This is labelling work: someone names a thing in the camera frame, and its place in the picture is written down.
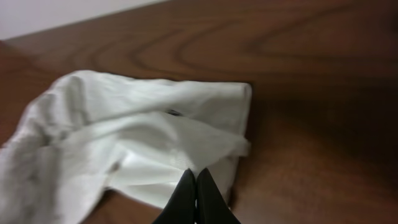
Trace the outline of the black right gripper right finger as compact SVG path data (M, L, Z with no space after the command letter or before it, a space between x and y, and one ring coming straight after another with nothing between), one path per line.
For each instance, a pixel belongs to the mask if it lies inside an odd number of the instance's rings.
M240 224L225 203L210 171L203 169L196 181L198 224Z

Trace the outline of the white t-shirt with black stripes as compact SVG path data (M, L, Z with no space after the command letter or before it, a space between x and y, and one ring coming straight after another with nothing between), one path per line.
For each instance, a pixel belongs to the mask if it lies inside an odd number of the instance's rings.
M25 109L1 148L2 223L81 223L111 189L164 208L187 169L229 198L252 89L79 70Z

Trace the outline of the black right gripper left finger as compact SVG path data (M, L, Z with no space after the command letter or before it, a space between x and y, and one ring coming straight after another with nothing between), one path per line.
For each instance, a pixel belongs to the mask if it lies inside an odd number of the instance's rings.
M187 169L171 198L153 224L194 224L196 210L195 176Z

